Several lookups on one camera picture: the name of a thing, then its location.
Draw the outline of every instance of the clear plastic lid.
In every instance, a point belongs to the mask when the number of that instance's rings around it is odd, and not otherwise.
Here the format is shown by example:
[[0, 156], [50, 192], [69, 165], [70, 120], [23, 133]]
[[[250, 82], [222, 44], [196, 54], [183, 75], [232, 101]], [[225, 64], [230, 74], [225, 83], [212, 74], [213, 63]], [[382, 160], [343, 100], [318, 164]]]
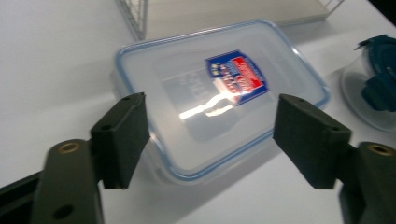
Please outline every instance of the clear plastic lid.
[[328, 88], [269, 21], [248, 21], [120, 51], [129, 93], [147, 95], [151, 137], [168, 172], [204, 177], [272, 136], [277, 97], [316, 106]]

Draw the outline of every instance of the screw hole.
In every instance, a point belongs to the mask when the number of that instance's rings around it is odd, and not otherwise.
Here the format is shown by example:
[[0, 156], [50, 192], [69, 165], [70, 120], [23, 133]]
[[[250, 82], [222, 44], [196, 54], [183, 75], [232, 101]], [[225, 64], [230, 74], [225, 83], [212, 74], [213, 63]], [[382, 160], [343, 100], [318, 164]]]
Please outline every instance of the screw hole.
[[66, 143], [64, 145], [62, 145], [59, 148], [59, 151], [61, 153], [70, 153], [70, 152], [74, 152], [79, 148], [79, 144], [78, 143]]
[[371, 145], [368, 146], [368, 148], [370, 150], [372, 150], [373, 152], [382, 155], [382, 156], [393, 156], [394, 152], [393, 150], [387, 148], [387, 147], [382, 147], [382, 146], [378, 146], [378, 145]]
[[53, 218], [55, 219], [64, 219], [68, 216], [70, 216], [70, 214], [73, 213], [74, 207], [73, 205], [67, 204], [64, 205], [58, 209], [56, 209], [56, 211], [53, 213]]
[[104, 131], [108, 131], [110, 129], [111, 129], [111, 125], [102, 126], [102, 130], [104, 130]]

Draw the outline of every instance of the plastic food container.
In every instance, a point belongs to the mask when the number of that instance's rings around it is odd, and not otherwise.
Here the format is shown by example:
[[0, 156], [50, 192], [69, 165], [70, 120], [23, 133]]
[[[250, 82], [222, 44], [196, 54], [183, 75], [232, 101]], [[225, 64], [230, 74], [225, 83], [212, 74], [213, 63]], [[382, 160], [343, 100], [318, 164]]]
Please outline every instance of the plastic food container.
[[319, 107], [329, 100], [324, 82], [269, 21], [138, 43], [118, 53], [116, 66], [121, 96], [147, 95], [149, 155], [185, 185], [263, 149], [280, 93]]
[[344, 69], [346, 102], [363, 120], [396, 131], [396, 39], [380, 35], [359, 43], [361, 56]]

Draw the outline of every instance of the blue object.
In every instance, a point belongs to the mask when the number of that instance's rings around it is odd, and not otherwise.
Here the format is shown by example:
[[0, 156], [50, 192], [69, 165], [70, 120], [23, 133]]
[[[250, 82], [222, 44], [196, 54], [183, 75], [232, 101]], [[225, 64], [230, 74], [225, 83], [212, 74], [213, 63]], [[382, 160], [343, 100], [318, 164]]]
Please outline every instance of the blue object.
[[396, 111], [396, 39], [376, 36], [359, 43], [368, 50], [372, 77], [366, 81], [361, 95], [378, 111]]

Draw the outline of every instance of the sticker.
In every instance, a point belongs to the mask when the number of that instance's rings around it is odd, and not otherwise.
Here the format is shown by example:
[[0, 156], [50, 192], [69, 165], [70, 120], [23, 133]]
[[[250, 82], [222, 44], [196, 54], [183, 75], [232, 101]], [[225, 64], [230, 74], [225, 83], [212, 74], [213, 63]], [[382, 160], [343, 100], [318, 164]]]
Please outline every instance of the sticker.
[[206, 59], [206, 68], [216, 88], [236, 105], [269, 91], [260, 69], [239, 50]]

